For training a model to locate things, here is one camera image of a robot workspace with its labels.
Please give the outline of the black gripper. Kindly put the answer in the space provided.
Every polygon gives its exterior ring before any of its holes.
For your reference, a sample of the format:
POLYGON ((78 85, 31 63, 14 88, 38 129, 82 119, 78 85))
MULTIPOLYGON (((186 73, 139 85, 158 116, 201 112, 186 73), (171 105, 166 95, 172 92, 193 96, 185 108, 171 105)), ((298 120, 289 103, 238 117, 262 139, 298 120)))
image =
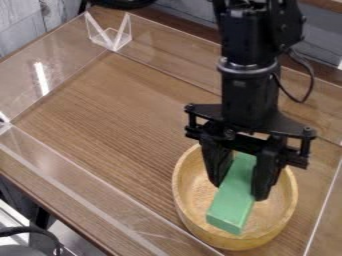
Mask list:
POLYGON ((239 151, 257 158, 251 194, 269 198, 283 166, 309 166, 315 131, 286 117, 278 107, 283 89, 279 69, 222 68, 222 99, 217 104, 189 104, 186 136, 198 140, 207 177, 219 187, 239 151))

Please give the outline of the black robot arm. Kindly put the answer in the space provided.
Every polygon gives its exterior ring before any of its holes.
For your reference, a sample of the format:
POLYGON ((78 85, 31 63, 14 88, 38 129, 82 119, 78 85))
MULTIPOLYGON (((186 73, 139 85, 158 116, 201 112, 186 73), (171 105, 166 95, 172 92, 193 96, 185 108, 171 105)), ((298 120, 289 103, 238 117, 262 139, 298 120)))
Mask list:
POLYGON ((303 40, 306 18, 297 0, 213 0, 221 33, 218 72, 221 102, 189 104, 186 136, 198 140, 209 180, 221 185, 233 168, 233 153, 257 158, 250 193, 267 199, 282 169, 309 165, 315 130, 279 110, 279 56, 306 61, 293 46, 303 40))

